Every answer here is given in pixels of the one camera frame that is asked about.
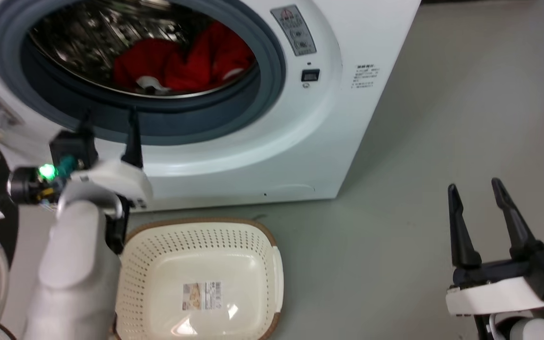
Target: perforated basket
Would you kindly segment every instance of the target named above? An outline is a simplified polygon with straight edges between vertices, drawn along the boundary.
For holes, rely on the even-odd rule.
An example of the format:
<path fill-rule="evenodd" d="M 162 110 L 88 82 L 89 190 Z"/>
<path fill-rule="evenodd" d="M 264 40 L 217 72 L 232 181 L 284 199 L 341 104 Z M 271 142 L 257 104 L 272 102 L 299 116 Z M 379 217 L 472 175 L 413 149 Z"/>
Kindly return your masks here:
<path fill-rule="evenodd" d="M 121 258 L 117 332 L 123 340 L 263 340 L 283 302 L 281 254 L 255 221 L 155 222 Z"/>

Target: floor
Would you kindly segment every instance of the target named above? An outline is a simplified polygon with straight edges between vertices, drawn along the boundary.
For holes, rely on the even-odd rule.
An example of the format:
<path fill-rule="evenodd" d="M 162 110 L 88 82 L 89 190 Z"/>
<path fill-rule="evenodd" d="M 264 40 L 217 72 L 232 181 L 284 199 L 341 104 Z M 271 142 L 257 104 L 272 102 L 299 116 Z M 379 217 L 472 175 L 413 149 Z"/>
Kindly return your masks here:
<path fill-rule="evenodd" d="M 268 226 L 285 271 L 275 340 L 474 340 L 473 320 L 449 316 L 444 302 L 446 189 L 459 187 L 482 258 L 508 258 L 492 177 L 544 241 L 544 1 L 422 7 L 336 200 L 147 213 L 130 224 L 232 216 Z M 36 271 L 51 222 L 34 209 L 20 217 L 26 255 L 4 315 L 16 329 L 32 284 L 18 278 Z"/>

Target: warning label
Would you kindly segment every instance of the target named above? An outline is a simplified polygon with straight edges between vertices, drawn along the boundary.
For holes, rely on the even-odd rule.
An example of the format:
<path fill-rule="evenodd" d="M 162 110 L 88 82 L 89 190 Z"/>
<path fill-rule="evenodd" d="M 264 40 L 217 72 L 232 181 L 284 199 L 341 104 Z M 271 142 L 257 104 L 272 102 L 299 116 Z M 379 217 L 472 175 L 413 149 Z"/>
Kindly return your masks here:
<path fill-rule="evenodd" d="M 222 308 L 222 282 L 184 284 L 182 310 L 213 310 Z"/>
<path fill-rule="evenodd" d="M 379 67 L 375 64 L 363 64 L 356 66 L 356 73 L 352 80 L 352 88 L 371 87 L 375 84 L 375 78 L 379 74 Z"/>

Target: red towel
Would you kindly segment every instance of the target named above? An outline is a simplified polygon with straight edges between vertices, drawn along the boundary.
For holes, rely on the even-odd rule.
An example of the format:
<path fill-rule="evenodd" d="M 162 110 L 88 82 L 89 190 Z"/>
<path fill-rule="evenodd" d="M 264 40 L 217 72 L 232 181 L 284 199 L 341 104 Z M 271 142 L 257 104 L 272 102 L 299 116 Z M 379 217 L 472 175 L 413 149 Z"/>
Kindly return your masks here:
<path fill-rule="evenodd" d="M 126 88 L 198 92 L 220 86 L 254 61 L 253 52 L 236 33 L 214 22 L 196 37 L 187 55 L 173 41 L 138 41 L 116 58 L 114 81 Z"/>

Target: washing machine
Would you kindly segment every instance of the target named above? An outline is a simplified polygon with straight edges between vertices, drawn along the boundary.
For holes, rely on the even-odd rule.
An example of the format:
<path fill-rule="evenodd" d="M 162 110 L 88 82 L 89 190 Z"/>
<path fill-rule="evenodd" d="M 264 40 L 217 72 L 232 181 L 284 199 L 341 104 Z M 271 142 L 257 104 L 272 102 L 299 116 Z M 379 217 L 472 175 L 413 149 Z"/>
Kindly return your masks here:
<path fill-rule="evenodd" d="M 0 0 L 0 149 L 51 162 L 48 140 L 88 114 L 102 159 L 140 115 L 148 209 L 334 198 L 419 0 Z M 124 88 L 143 39 L 194 45 L 212 22 L 255 61 L 194 91 Z"/>

